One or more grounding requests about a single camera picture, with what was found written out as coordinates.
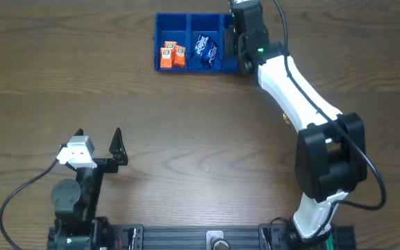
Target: blue tray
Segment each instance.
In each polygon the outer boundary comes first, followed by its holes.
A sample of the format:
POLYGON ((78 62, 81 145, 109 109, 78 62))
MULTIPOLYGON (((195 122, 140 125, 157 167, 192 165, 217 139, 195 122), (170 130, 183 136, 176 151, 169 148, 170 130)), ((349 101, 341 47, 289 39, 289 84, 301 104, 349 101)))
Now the blue tray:
POLYGON ((153 63, 158 72, 226 72, 237 73, 237 58, 224 57, 223 32, 233 24, 231 14, 217 13, 156 13, 156 32, 153 37, 153 63), (219 47, 218 57, 211 68, 205 67, 200 60, 194 58, 195 43, 199 34, 207 35, 219 47), (185 68, 160 68, 160 48, 165 41, 176 41, 178 45, 186 47, 185 68))

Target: white arm segment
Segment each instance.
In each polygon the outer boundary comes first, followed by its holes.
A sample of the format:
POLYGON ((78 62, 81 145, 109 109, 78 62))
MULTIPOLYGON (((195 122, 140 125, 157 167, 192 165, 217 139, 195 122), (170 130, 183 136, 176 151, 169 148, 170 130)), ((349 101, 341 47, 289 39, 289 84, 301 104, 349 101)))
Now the white arm segment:
MULTIPOLYGON (((288 56, 288 66, 296 82, 303 91, 316 103, 325 114, 332 120, 336 120, 340 110, 326 102, 311 87, 306 79, 300 74, 294 60, 288 56)), ((296 131, 307 128, 307 125, 314 123, 316 125, 325 124, 327 121, 311 106, 303 97, 294 83, 287 77, 285 70, 285 61, 283 56, 277 56, 267 60, 264 65, 258 67, 258 82, 260 86, 268 91, 277 103, 282 107, 285 114, 290 118, 296 131)))
MULTIPOLYGON (((326 102, 320 95, 311 87, 307 80, 300 74, 294 60, 288 56, 288 67, 291 75, 296 82, 301 86, 302 90, 311 98, 314 103, 319 106, 325 114, 332 120, 336 120, 337 115, 342 114, 340 110, 326 102)), ((319 126, 327 121, 324 117, 317 113, 316 109, 305 99, 294 83, 287 77, 285 69, 285 59, 283 56, 277 56, 267 60, 264 65, 258 67, 258 82, 260 86, 268 91, 277 103, 282 107, 285 114, 290 118, 290 121, 299 132, 306 129, 311 123, 319 126)), ((293 216, 293 222, 303 239, 308 239, 314 236, 329 213, 331 202, 336 199, 345 199, 348 192, 339 190, 336 194, 328 197, 325 201, 317 203, 315 199, 307 197, 305 193, 302 195, 302 200, 299 209, 293 216)), ((331 229, 331 219, 325 225, 320 235, 331 229)))

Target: blue packet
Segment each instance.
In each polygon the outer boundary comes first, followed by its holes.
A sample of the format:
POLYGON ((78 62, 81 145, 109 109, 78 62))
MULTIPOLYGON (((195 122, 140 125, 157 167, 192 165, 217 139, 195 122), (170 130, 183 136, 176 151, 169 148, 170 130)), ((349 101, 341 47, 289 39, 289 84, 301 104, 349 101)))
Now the blue packet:
POLYGON ((201 64, 205 67, 213 67, 217 50, 217 44, 211 40, 210 47, 206 48, 203 56, 201 57, 201 64))
POLYGON ((206 35, 199 35, 199 37, 197 38, 197 42, 195 43, 194 57, 201 58, 206 49, 210 47, 211 42, 211 37, 208 37, 206 35))

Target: wooden surface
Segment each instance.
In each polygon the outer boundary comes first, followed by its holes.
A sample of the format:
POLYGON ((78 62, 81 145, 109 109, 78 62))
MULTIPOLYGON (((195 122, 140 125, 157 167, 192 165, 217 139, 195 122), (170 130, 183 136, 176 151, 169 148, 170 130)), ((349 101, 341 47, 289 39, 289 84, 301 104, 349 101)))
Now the wooden surface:
MULTIPOLYGON (((274 4, 263 1, 272 40, 274 4)), ((344 113, 365 121, 367 151, 388 202, 341 207, 361 249, 400 248, 400 1, 283 1, 302 74, 344 113)), ((258 225, 298 208, 296 133, 276 102, 239 76, 159 74, 155 12, 226 12, 213 0, 0 1, 0 205, 42 172, 77 128, 96 156, 123 130, 128 167, 107 175, 98 215, 145 226, 258 225)), ((18 194, 4 223, 23 249, 44 249, 56 167, 18 194)), ((369 175, 350 200, 378 201, 369 175)), ((0 249, 9 249, 0 233, 0 249)))

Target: wood grain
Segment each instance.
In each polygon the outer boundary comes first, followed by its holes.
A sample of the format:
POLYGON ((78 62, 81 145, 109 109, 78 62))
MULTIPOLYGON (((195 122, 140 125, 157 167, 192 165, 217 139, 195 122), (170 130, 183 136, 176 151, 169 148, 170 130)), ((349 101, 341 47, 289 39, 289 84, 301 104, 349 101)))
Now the wood grain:
MULTIPOLYGON (((272 40, 282 40, 262 1, 272 40)), ((361 249, 400 248, 400 1, 283 1, 302 74, 366 127, 383 173, 378 212, 341 207, 361 249)), ((145 226, 257 225, 297 209, 296 133, 259 87, 225 74, 153 70, 155 12, 226 12, 227 1, 0 0, 0 205, 42 172, 77 128, 97 156, 122 128, 128 167, 105 176, 98 215, 145 226)), ((56 167, 17 195, 4 223, 23 249, 44 249, 56 167)), ((370 175, 350 200, 375 203, 370 175)), ((0 233, 0 249, 9 249, 0 233)))

